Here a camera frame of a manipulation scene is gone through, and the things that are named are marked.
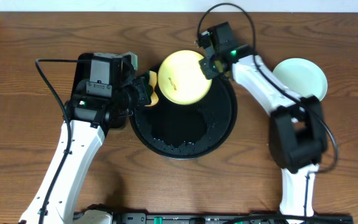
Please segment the yellow plate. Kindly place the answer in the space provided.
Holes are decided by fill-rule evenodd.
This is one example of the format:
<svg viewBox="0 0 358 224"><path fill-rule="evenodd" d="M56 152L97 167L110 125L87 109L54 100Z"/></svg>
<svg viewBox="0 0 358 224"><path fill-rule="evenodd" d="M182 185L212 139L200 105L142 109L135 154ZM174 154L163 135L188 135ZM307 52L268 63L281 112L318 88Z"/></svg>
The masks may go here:
<svg viewBox="0 0 358 224"><path fill-rule="evenodd" d="M204 57L198 52L180 50L170 54L157 73L162 94L178 105L190 105L201 100L209 91L208 80L199 65Z"/></svg>

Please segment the green and yellow sponge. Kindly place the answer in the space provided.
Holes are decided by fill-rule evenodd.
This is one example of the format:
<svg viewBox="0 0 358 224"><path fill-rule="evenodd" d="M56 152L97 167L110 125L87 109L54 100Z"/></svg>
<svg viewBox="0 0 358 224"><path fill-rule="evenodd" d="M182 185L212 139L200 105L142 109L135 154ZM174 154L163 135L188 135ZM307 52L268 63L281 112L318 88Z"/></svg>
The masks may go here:
<svg viewBox="0 0 358 224"><path fill-rule="evenodd" d="M157 73L153 71L147 71L146 75L149 78L149 86L152 88L152 93L150 95L150 104L148 104L147 107L151 107L158 103L158 96L155 92L155 87L157 86L158 78L157 78Z"/></svg>

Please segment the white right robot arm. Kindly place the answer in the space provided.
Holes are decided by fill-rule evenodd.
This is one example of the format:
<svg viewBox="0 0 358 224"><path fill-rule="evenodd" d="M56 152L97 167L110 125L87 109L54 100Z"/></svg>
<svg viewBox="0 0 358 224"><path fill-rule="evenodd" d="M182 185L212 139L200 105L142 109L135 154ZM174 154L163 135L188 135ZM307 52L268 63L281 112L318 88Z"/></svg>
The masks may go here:
<svg viewBox="0 0 358 224"><path fill-rule="evenodd" d="M230 31L207 30L198 34L196 43L206 53L200 60L206 78L230 73L269 116L269 151L282 171L281 220L315 222L314 180L328 148L320 101L290 90L274 77L253 47L239 45Z"/></svg>

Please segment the mint plate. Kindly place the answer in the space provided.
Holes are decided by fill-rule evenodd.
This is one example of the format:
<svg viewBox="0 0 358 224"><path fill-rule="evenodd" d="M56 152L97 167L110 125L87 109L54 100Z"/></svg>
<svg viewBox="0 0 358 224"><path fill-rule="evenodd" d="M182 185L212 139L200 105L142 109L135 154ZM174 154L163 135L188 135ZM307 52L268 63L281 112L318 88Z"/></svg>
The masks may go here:
<svg viewBox="0 0 358 224"><path fill-rule="evenodd" d="M304 58L289 58L280 62L273 74L289 89L304 97L314 95L322 101L328 90L326 75L317 64Z"/></svg>

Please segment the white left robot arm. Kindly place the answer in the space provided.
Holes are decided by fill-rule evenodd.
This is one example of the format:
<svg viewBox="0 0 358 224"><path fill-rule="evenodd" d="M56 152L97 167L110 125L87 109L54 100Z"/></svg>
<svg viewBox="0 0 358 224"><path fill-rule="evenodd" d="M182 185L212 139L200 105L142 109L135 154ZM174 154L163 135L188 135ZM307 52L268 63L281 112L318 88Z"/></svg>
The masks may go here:
<svg viewBox="0 0 358 224"><path fill-rule="evenodd" d="M123 128L136 108L151 104L151 76L135 76L137 55L84 53L74 61L70 99L58 104L64 122L47 173L20 223L112 223L112 212L75 213L90 164L110 129Z"/></svg>

